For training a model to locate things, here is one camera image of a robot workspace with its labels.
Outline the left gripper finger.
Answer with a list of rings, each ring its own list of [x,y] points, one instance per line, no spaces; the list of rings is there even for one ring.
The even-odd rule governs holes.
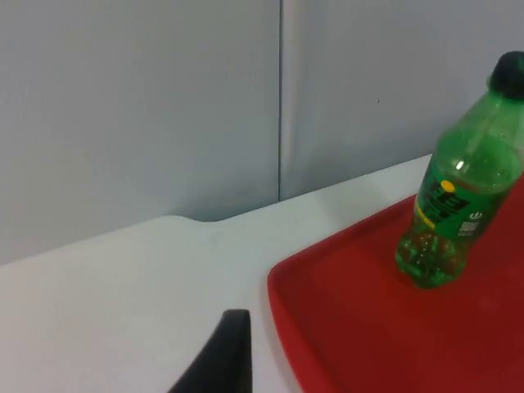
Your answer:
[[[171,392],[251,391],[251,315],[228,309]]]

